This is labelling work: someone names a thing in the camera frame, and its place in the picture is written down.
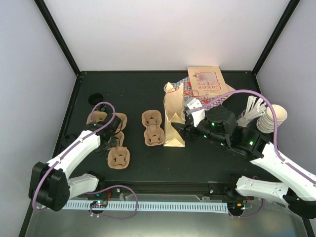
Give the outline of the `brown pulp cup carrier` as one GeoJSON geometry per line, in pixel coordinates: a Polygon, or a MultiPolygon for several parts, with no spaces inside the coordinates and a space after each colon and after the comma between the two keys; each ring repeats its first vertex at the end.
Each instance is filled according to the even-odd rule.
{"type": "Polygon", "coordinates": [[[142,124],[145,127],[144,140],[147,146],[159,146],[165,143],[164,130],[161,128],[162,116],[160,111],[144,111],[142,113],[142,124]]]}

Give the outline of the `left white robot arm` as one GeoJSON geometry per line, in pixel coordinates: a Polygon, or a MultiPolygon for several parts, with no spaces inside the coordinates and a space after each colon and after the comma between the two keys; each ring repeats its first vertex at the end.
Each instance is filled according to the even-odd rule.
{"type": "Polygon", "coordinates": [[[91,122],[63,152],[46,163],[38,162],[32,168],[29,198],[33,210],[61,210],[68,200],[85,193],[101,197],[105,183],[97,175],[85,173],[72,178],[76,167],[101,145],[116,145],[115,134],[123,127],[116,115],[108,115],[103,121],[91,122]]]}

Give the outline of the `kraft paper bag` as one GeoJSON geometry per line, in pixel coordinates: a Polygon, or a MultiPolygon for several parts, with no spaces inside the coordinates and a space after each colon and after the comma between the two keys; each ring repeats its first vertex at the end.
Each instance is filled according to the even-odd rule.
{"type": "Polygon", "coordinates": [[[173,86],[167,83],[165,87],[164,105],[164,133],[165,147],[185,147],[185,141],[172,126],[172,122],[184,124],[184,86],[181,83],[179,86],[173,86]]]}

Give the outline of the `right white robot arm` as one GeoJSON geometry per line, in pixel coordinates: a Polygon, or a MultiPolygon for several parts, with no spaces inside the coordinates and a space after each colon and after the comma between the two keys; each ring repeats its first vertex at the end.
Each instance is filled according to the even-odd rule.
{"type": "Polygon", "coordinates": [[[172,122],[171,125],[183,140],[194,141],[203,136],[225,150],[242,155],[279,180],[268,182],[231,174],[223,188],[228,198],[264,198],[282,204],[301,217],[316,217],[315,178],[289,158],[278,156],[273,143],[265,136],[252,128],[239,127],[235,114],[222,105],[207,111],[198,124],[194,119],[189,115],[184,124],[172,122]]]}

